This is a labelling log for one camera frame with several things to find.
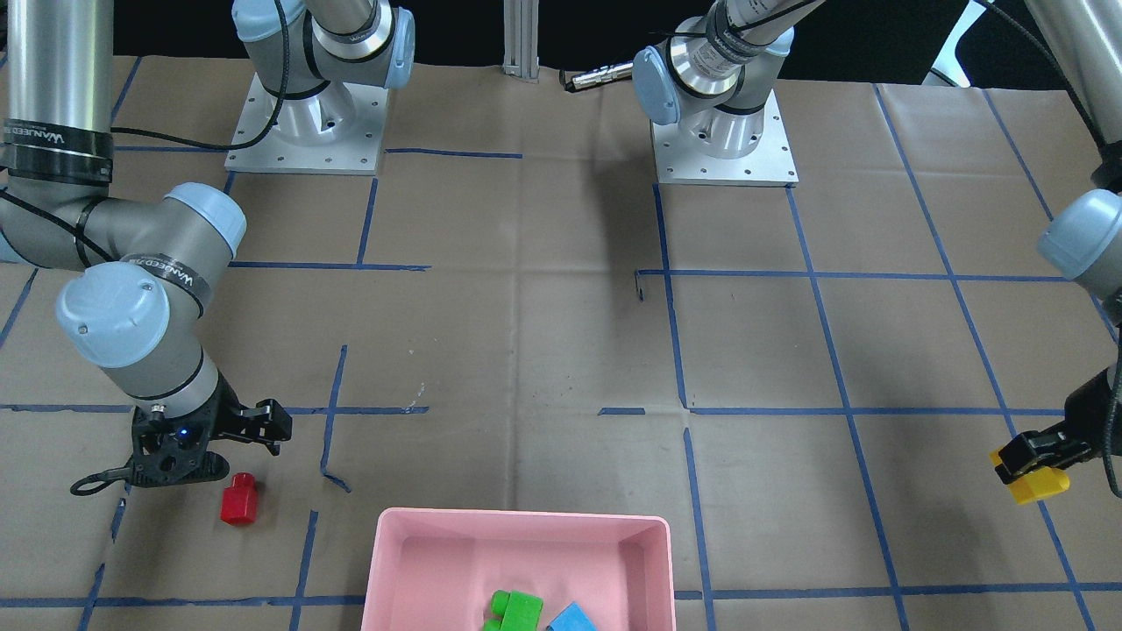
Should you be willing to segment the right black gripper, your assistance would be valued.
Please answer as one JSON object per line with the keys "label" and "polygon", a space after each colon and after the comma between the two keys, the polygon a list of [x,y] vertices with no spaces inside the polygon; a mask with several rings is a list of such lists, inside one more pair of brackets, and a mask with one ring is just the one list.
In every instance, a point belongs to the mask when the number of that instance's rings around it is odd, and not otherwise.
{"label": "right black gripper", "polygon": [[261,443],[274,457],[280,455],[280,443],[293,435],[289,412],[274,399],[260,401],[255,408],[239,402],[224,376],[217,379],[217,390],[196,411],[177,418],[155,413],[151,406],[134,408],[130,438],[130,485],[166,487],[226,479],[228,460],[209,451],[217,436],[238,443]]}

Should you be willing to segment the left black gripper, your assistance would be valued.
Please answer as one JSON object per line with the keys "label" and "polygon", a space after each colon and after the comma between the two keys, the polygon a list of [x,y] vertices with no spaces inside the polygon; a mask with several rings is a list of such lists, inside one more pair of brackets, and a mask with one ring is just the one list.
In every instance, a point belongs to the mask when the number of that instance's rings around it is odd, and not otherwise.
{"label": "left black gripper", "polygon": [[1063,403],[1063,426],[1022,432],[999,448],[997,478],[1010,485],[1034,470],[1068,470],[1074,464],[1101,458],[1115,372],[1115,368],[1101,371],[1067,396]]}

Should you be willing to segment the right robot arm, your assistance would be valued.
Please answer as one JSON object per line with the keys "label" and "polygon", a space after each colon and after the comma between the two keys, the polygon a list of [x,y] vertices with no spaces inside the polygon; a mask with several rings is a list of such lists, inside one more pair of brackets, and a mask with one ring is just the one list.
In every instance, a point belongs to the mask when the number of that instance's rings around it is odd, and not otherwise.
{"label": "right robot arm", "polygon": [[[292,436],[273,399],[243,405],[194,328],[247,230],[232,196],[185,182],[157,202],[109,195],[114,174],[111,1],[11,1],[3,121],[3,260],[75,277],[53,312],[79,354],[134,402],[131,452],[72,484],[89,496],[116,482],[141,488],[224,479],[209,443]],[[249,149],[358,141],[352,85],[401,89],[415,60],[415,19],[388,1],[237,1],[238,39],[270,112]]]}

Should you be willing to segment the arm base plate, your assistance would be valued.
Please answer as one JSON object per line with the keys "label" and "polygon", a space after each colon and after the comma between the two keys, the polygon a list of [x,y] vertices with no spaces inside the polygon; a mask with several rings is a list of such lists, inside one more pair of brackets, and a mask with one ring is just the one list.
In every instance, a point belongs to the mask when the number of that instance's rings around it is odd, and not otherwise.
{"label": "arm base plate", "polygon": [[252,147],[227,152],[230,172],[374,176],[380,170],[389,89],[333,82],[286,100],[277,125]]}
{"label": "arm base plate", "polygon": [[771,91],[762,110],[707,110],[680,124],[650,124],[657,182],[793,188],[800,181],[785,124]]}

